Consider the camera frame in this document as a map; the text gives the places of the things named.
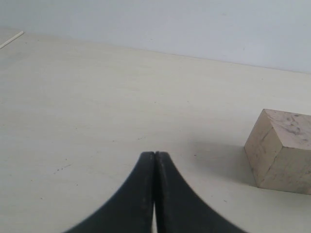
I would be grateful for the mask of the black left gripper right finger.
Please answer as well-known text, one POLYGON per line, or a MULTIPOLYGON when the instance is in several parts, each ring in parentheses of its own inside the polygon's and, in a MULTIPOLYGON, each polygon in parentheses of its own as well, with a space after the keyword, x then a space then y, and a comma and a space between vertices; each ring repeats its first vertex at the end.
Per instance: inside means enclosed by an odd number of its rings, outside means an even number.
POLYGON ((154 200, 159 233, 243 233, 187 184, 167 152, 155 153, 154 200))

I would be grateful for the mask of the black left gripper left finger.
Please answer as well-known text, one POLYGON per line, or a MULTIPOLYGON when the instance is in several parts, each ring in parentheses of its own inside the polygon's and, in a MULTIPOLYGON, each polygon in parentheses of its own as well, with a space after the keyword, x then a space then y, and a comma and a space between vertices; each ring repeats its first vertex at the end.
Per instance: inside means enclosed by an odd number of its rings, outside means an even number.
POLYGON ((68 233, 151 233, 155 153, 143 152, 122 186, 68 233))

